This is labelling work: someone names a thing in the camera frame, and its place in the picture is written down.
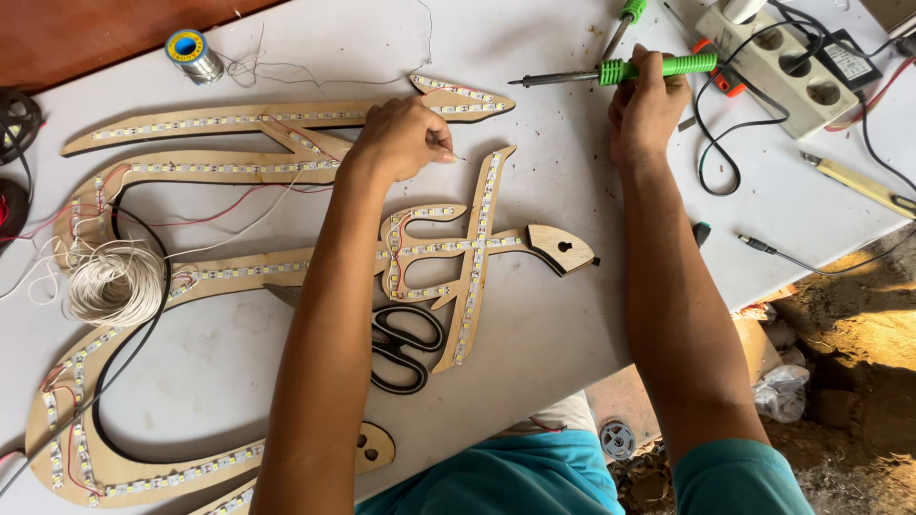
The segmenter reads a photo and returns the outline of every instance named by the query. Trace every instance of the beige pants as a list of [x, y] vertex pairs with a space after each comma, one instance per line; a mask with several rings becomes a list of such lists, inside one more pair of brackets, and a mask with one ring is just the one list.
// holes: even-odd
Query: beige pants
[[[594, 426], [592, 410], [588, 407], [588, 400], [585, 398], [584, 390], [580, 390], [572, 396], [532, 414], [531, 418], [551, 429], [560, 429], [565, 425], [566, 429], [589, 431], [598, 435], [598, 431]], [[533, 420], [525, 419], [522, 422], [506, 428], [504, 431], [494, 434], [493, 438], [500, 438], [503, 436], [524, 436], [527, 434], [546, 432], [547, 430], [538, 426]]]

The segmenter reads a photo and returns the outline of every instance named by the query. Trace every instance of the white table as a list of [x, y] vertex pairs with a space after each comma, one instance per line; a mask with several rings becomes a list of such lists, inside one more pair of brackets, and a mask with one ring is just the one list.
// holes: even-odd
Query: white table
[[[293, 1], [208, 32], [207, 38], [214, 48], [242, 59], [255, 51], [263, 24], [262, 60], [305, 64], [321, 80], [384, 81], [426, 60], [429, 15], [418, 2], [346, 4], [344, 9], [339, 1]], [[518, 151], [503, 174], [496, 229], [534, 222], [554, 225], [584, 239], [602, 263], [559, 279], [532, 256], [510, 253], [493, 259], [476, 345], [465, 364], [432, 376], [426, 389], [410, 397], [371, 389], [365, 420], [392, 435], [397, 458], [392, 465], [356, 480], [358, 499], [440, 462], [630, 362], [624, 339], [622, 199], [606, 150], [605, 110], [614, 88], [563, 84], [526, 90], [506, 85], [526, 73], [590, 68], [616, 27], [622, 2], [612, 4], [512, 0], [469, 9], [464, 2], [430, 0], [433, 64], [422, 72], [504, 94], [518, 107], [479, 124], [453, 126], [456, 150], [474, 164], [429, 166], [416, 180], [391, 190], [386, 213], [430, 202], [470, 202], [480, 159], [515, 144]], [[832, 29], [846, 27], [864, 49], [875, 48], [884, 38], [855, 0], [848, 11], [836, 8], [831, 0], [795, 4]], [[702, 10], [696, 0], [684, 0], [676, 7], [688, 13], [688, 21]], [[637, 40], [674, 54], [688, 53], [687, 37], [675, 23], [659, 1], [650, 0], [647, 13], [627, 32], [617, 55], [628, 55]], [[887, 54], [875, 59], [884, 71], [891, 71], [899, 61], [896, 56], [889, 60]], [[273, 68], [259, 70], [287, 79], [305, 76], [291, 67]], [[692, 80], [698, 86], [701, 77]], [[898, 132], [905, 127], [905, 118], [897, 113], [916, 113], [916, 97], [905, 94], [914, 87], [916, 74], [905, 72], [870, 117], [878, 153], [905, 171], [912, 169], [916, 148], [902, 145], [911, 137]], [[55, 213], [87, 176], [119, 159], [168, 148], [279, 151], [279, 145], [265, 137], [238, 136], [159, 141], [71, 159], [58, 155], [69, 139], [127, 115], [261, 102], [385, 98], [411, 92], [406, 80], [386, 86], [337, 83], [321, 89], [307, 83], [261, 80], [243, 89], [223, 78], [216, 84], [195, 86], [157, 49], [38, 97], [48, 125], [27, 152], [37, 178], [33, 219]], [[691, 116], [689, 111], [683, 119]], [[738, 121], [766, 117], [748, 95], [727, 100], [711, 92], [704, 98], [703, 111], [715, 132]], [[669, 146], [671, 167], [691, 218], [713, 227], [703, 256], [731, 308], [805, 274], [789, 262], [746, 247], [735, 238], [739, 231], [808, 263], [825, 264], [903, 225], [899, 216], [826, 179], [799, 159], [798, 149], [804, 148], [905, 192], [901, 183], [870, 161], [860, 128], [850, 132], [846, 139], [845, 133], [822, 131], [798, 143], [777, 127], [763, 127], [728, 138], [725, 144], [742, 166], [744, 183], [724, 199], [703, 192], [696, 180], [694, 166], [705, 144], [699, 128], [674, 134]], [[357, 131], [337, 133], [352, 140]], [[709, 163], [713, 187], [725, 182], [716, 177], [720, 162], [713, 158]], [[16, 166], [7, 167], [6, 173]], [[149, 222], [200, 218], [230, 205], [243, 190], [150, 184], [131, 189], [124, 206]], [[217, 222], [158, 233], [171, 251], [217, 243], [263, 213], [280, 192], [276, 188], [256, 193]], [[310, 247], [328, 199], [329, 193], [291, 194], [258, 230], [191, 259]], [[462, 233], [457, 225], [423, 230], [429, 235]], [[39, 243], [48, 237], [48, 231], [42, 233]], [[0, 260], [0, 290], [15, 282], [30, 255], [31, 245], [24, 242], [7, 250]], [[456, 273], [452, 265], [431, 261], [411, 272], [429, 281]], [[42, 291], [49, 288], [39, 286], [39, 297]], [[439, 315], [450, 316], [449, 309], [444, 311]], [[265, 291], [199, 301], [167, 313], [147, 348], [102, 401], [107, 432], [129, 454], [157, 460], [208, 455], [263, 435], [290, 315], [288, 307]], [[37, 306], [24, 294], [2, 304], [0, 322], [5, 328], [0, 444], [5, 444], [21, 439], [38, 383], [88, 327], [65, 320], [60, 299]], [[147, 505], [118, 513], [181, 513], [215, 495], [198, 493], [167, 502], [167, 508]], [[83, 513], [46, 491], [30, 473], [0, 504], [3, 512]]]

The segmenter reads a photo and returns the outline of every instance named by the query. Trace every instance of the power outlet socket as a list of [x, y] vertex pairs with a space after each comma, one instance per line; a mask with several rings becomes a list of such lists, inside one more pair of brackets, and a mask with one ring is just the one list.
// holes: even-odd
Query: power outlet socket
[[[738, 46], [764, 27], [776, 23], [773, 16], [760, 10], [744, 23], [736, 24], [722, 15], [727, 0], [719, 0], [697, 22], [698, 32], [709, 38], [727, 59]], [[789, 120], [782, 128], [795, 139], [803, 139], [833, 122], [858, 104], [858, 99], [817, 59], [810, 58], [792, 75], [787, 70], [806, 48], [786, 29], [779, 26], [754, 38], [732, 61], [732, 65], [749, 82], [789, 110]], [[757, 98], [774, 117], [782, 113]]]

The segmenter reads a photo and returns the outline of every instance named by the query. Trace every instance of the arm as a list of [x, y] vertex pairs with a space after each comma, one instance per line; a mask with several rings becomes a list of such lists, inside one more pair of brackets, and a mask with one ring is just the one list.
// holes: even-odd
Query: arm
[[254, 513], [353, 513], [356, 440], [372, 369], [369, 316], [382, 204], [393, 181], [453, 162], [419, 97], [374, 106], [337, 171], [280, 362]]
[[617, 88], [608, 117], [624, 191], [627, 339], [675, 465], [705, 442], [769, 440], [737, 330], [668, 167], [668, 139], [691, 92], [682, 75], [662, 77], [661, 57], [637, 45], [639, 78]]

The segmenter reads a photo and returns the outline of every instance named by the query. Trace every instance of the dirt ground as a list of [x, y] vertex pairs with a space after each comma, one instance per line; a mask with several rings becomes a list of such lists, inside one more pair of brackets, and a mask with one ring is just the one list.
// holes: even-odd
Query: dirt ground
[[[872, 258], [914, 230], [825, 268]], [[916, 236], [874, 264], [795, 286], [773, 305], [798, 333], [812, 377], [800, 421], [765, 422], [773, 446], [815, 513], [916, 513]], [[612, 475], [628, 512], [674, 513], [663, 451]]]

